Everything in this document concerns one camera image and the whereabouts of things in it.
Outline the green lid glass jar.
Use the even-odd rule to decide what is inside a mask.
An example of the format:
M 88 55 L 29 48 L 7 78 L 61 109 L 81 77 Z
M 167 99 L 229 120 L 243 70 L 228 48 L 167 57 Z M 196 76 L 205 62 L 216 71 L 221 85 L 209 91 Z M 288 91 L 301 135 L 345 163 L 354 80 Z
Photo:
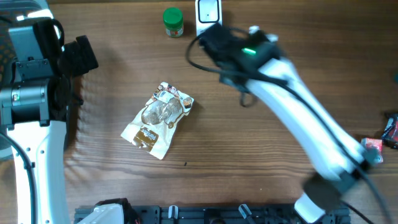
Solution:
M 183 14 L 179 8 L 167 8 L 163 13 L 163 22 L 168 36 L 180 37 L 183 34 Z

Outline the red snack packet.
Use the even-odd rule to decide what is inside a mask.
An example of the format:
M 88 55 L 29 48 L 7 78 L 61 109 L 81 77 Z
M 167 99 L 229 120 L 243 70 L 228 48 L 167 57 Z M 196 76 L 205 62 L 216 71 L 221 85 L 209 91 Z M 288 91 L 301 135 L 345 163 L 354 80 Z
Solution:
M 363 138 L 361 140 L 361 144 L 366 149 L 375 149 L 377 150 L 377 157 L 375 158 L 375 162 L 377 164 L 383 163 L 384 159 L 382 157 L 382 147 L 383 143 L 381 139 L 373 139 L 373 138 Z

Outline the black red snack wrapper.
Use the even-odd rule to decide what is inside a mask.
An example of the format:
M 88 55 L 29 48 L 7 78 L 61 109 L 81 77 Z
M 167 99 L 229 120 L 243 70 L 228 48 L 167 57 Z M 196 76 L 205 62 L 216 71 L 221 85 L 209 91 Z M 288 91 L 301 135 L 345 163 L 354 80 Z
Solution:
M 387 124 L 381 136 L 383 143 L 397 149 L 397 113 L 386 113 Z

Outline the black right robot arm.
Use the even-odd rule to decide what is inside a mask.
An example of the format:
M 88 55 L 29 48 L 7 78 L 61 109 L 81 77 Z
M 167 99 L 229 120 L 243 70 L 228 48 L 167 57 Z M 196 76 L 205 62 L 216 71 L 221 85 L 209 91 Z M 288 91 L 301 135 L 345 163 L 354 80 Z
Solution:
M 207 28 L 198 40 L 218 66 L 220 81 L 267 105 L 313 164 L 315 173 L 294 204 L 303 221 L 315 223 L 338 208 L 344 194 L 359 180 L 375 189 L 368 172 L 376 164 L 378 151 L 366 149 L 336 123 L 276 41 L 261 30 L 238 37 L 220 24 Z

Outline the white brown snack pouch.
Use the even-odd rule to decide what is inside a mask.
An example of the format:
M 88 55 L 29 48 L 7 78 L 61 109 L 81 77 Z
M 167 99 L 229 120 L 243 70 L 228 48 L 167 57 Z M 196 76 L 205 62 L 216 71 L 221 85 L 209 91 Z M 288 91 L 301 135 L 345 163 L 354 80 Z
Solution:
M 145 107 L 126 126 L 121 137 L 162 160 L 172 143 L 178 122 L 189 115 L 194 101 L 188 94 L 162 82 Z

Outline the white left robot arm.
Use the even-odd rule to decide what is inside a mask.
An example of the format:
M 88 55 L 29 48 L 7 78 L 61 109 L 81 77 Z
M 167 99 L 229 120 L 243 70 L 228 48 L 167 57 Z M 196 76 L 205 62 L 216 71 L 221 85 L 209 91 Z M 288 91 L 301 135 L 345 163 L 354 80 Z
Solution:
M 83 100 L 73 80 L 98 67 L 88 38 L 65 42 L 48 9 L 7 28 L 15 57 L 1 86 L 1 139 L 14 157 L 19 223 L 69 223 L 63 153 L 70 108 Z

